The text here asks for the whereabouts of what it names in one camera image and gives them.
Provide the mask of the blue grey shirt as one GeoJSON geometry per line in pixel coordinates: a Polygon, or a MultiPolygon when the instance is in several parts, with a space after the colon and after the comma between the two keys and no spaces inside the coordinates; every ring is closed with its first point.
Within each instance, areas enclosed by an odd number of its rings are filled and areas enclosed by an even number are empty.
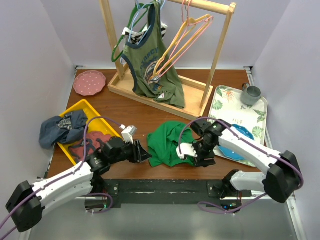
{"type": "Polygon", "coordinates": [[[54,116],[41,124],[39,145],[50,149],[54,144],[72,144],[83,138],[88,117],[80,109],[54,116]]]}

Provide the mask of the blue polka dot plate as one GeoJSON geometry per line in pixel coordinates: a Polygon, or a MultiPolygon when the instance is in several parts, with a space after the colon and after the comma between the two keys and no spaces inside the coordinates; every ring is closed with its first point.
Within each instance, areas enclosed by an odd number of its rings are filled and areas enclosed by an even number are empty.
{"type": "MultiPolygon", "coordinates": [[[[250,138],[251,140],[254,140],[253,134],[244,126],[238,125],[238,124],[233,124],[232,125],[234,128],[236,128],[240,133],[245,135],[246,137],[250,138]]],[[[229,148],[223,147],[223,146],[218,146],[219,151],[228,159],[236,161],[236,162],[241,162],[245,161],[245,158],[238,153],[234,152],[233,150],[230,150],[229,148]]]]}

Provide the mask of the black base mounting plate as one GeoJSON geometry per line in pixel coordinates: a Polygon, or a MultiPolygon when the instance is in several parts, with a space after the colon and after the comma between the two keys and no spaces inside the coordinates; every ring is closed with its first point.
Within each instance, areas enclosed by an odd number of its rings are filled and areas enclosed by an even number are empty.
{"type": "Polygon", "coordinates": [[[221,180],[192,179],[98,179],[93,185],[94,194],[108,194],[113,207],[124,204],[196,205],[210,202],[226,209],[241,206],[243,198],[252,192],[226,193],[221,180]]]}

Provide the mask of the floral serving tray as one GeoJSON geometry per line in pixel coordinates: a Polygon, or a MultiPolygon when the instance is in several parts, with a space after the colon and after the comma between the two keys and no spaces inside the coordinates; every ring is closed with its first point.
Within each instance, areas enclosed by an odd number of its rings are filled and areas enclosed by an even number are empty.
{"type": "Polygon", "coordinates": [[[253,106],[241,102],[242,90],[219,85],[213,95],[208,116],[238,125],[239,131],[259,144],[265,143],[268,101],[261,97],[253,106]]]}

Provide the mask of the black white striped garment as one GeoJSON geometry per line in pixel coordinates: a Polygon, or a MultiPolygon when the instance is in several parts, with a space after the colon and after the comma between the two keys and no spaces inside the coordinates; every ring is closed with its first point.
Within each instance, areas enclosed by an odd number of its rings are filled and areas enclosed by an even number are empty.
{"type": "MultiPolygon", "coordinates": [[[[161,36],[162,38],[166,35],[168,25],[161,22],[161,36]]],[[[126,37],[131,44],[137,45],[141,42],[141,40],[147,35],[147,31],[149,30],[148,25],[146,24],[140,32],[135,32],[128,27],[125,27],[122,31],[122,36],[126,37]]]]}

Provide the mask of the green clothes hanger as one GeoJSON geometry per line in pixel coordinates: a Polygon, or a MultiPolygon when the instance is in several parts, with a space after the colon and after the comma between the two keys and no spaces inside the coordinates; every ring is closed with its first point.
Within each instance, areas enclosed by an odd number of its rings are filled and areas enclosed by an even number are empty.
{"type": "MultiPolygon", "coordinates": [[[[129,17],[129,21],[128,21],[128,24],[127,24],[127,27],[129,29],[133,28],[143,17],[144,15],[147,13],[148,11],[148,8],[149,8],[150,4],[149,3],[146,3],[146,4],[143,4],[143,3],[138,3],[138,1],[136,0],[135,1],[135,6],[134,8],[132,9],[131,11],[131,14],[130,14],[130,17],[129,17]],[[139,11],[140,10],[143,10],[145,9],[145,12],[137,19],[137,17],[139,16],[139,11]]],[[[117,56],[115,56],[116,54],[116,50],[119,49],[119,45],[121,44],[121,42],[126,39],[125,36],[120,36],[118,42],[116,43],[116,45],[113,47],[113,50],[112,50],[112,54],[111,54],[111,61],[113,63],[115,63],[122,55],[123,51],[121,51],[117,56]]]]}

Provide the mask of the wooden clothes rack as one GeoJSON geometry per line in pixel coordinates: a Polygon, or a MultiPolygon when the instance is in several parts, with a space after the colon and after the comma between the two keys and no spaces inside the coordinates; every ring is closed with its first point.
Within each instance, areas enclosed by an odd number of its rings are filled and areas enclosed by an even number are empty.
{"type": "Polygon", "coordinates": [[[111,59],[116,74],[108,89],[116,94],[194,120],[203,115],[212,93],[212,80],[236,4],[220,4],[207,0],[183,0],[182,25],[169,46],[162,34],[161,5],[157,0],[136,4],[129,26],[138,21],[138,13],[146,9],[146,30],[136,43],[126,41],[119,50],[112,12],[107,0],[100,2],[108,40],[112,48],[111,59]],[[214,60],[207,83],[178,75],[174,65],[213,23],[214,14],[225,16],[223,29],[214,52],[214,60]]]}

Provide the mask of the grey metal mug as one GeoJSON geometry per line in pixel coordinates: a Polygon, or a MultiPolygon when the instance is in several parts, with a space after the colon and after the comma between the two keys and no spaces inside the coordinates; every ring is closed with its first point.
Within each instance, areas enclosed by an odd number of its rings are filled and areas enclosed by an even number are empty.
{"type": "Polygon", "coordinates": [[[240,96],[240,101],[243,104],[247,106],[253,106],[260,100],[261,96],[262,93],[258,87],[249,85],[248,83],[244,83],[242,85],[242,94],[240,96]]]}

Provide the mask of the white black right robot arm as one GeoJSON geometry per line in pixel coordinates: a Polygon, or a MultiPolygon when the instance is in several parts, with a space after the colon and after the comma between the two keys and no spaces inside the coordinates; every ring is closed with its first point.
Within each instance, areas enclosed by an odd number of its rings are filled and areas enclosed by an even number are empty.
{"type": "Polygon", "coordinates": [[[194,160],[200,166],[214,162],[214,148],[219,146],[239,154],[259,170],[229,172],[222,180],[222,198],[233,197],[240,191],[256,191],[285,203],[294,191],[303,187],[304,177],[292,152],[260,145],[222,119],[208,121],[207,117],[199,117],[190,123],[190,128],[200,137],[192,144],[194,160]]]}

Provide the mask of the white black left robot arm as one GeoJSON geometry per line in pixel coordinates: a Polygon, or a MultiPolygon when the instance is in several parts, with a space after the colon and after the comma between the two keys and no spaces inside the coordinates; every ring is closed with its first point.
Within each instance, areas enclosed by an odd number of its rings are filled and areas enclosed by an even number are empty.
{"type": "Polygon", "coordinates": [[[125,142],[111,137],[70,169],[45,180],[17,185],[5,207],[15,230],[26,232],[37,225],[45,214],[81,196],[99,196],[104,190],[101,176],[113,164],[129,161],[140,164],[151,157],[138,139],[125,142]]]}

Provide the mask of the yellow plastic bin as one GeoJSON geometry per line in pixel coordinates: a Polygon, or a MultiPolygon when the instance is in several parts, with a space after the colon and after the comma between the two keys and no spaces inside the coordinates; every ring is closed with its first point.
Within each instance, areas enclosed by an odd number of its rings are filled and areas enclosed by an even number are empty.
{"type": "MultiPolygon", "coordinates": [[[[64,117],[65,114],[69,112],[74,112],[78,110],[83,110],[85,115],[87,116],[89,122],[92,118],[100,116],[100,114],[94,109],[94,107],[85,99],[82,99],[69,107],[67,110],[62,112],[59,116],[64,117]]],[[[98,118],[90,122],[88,125],[88,133],[92,131],[98,131],[103,134],[109,134],[112,137],[120,137],[118,132],[110,125],[109,120],[105,120],[103,118],[98,118]]],[[[77,161],[75,161],[75,158],[72,157],[71,153],[69,152],[69,147],[72,146],[72,144],[61,144],[57,143],[57,145],[60,147],[60,149],[63,151],[63,153],[66,155],[66,157],[69,159],[69,161],[72,163],[72,165],[76,165],[77,161]]]]}

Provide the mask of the olive green tank top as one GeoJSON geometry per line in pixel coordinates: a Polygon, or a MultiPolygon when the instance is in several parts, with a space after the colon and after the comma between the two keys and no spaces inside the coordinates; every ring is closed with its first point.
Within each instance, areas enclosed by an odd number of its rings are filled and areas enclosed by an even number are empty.
{"type": "Polygon", "coordinates": [[[157,63],[167,50],[161,33],[161,7],[157,1],[151,2],[147,17],[149,30],[146,36],[137,45],[127,41],[121,55],[133,77],[132,91],[140,97],[183,109],[184,90],[175,68],[165,69],[165,73],[154,72],[162,67],[157,63]]]}

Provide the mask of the red navy tank top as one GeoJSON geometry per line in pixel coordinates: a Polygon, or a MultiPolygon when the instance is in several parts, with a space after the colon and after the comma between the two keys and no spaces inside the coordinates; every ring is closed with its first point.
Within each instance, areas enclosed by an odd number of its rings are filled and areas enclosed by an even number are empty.
{"type": "MultiPolygon", "coordinates": [[[[86,153],[88,157],[93,154],[97,149],[101,148],[103,144],[107,143],[112,138],[110,134],[103,134],[100,131],[91,131],[86,134],[86,153]]],[[[78,163],[84,157],[84,140],[81,139],[78,142],[68,147],[68,151],[73,160],[78,163]]]]}

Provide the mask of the light blue clothes hanger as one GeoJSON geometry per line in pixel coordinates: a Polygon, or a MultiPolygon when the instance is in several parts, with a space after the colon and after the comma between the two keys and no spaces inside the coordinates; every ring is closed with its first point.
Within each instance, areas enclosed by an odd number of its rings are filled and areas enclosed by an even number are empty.
{"type": "MultiPolygon", "coordinates": [[[[162,10],[165,5],[166,0],[156,0],[156,1],[160,5],[160,10],[162,10]]],[[[134,10],[133,10],[133,13],[134,13],[133,18],[132,18],[132,20],[129,20],[129,25],[128,25],[128,27],[125,28],[127,30],[124,29],[123,33],[122,33],[123,37],[128,35],[127,42],[130,42],[130,43],[134,43],[133,29],[134,29],[135,25],[137,25],[138,22],[143,18],[143,16],[148,12],[148,8],[150,7],[150,4],[151,4],[151,3],[146,3],[146,4],[138,3],[137,0],[135,0],[135,3],[136,3],[136,6],[134,7],[134,10]],[[139,16],[140,10],[142,10],[142,9],[146,9],[146,11],[141,16],[139,16]]],[[[139,31],[139,33],[137,33],[139,36],[138,36],[137,43],[135,43],[135,44],[139,44],[142,41],[142,39],[145,37],[145,35],[147,34],[147,32],[150,28],[147,25],[148,24],[146,23],[144,25],[144,27],[142,27],[142,29],[139,31]]],[[[161,26],[162,37],[164,37],[167,32],[168,26],[165,23],[163,23],[162,21],[161,21],[160,26],[161,26]]],[[[122,57],[120,57],[120,63],[122,65],[124,65],[126,63],[126,61],[122,57]]]]}

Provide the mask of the pink polka dot plate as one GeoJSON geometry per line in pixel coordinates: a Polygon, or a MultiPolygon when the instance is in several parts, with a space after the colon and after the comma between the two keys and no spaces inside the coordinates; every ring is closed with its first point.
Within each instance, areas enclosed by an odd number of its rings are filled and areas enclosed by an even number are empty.
{"type": "Polygon", "coordinates": [[[87,97],[99,94],[106,86],[106,77],[97,70],[88,70],[79,74],[73,83],[78,95],[87,97]]]}

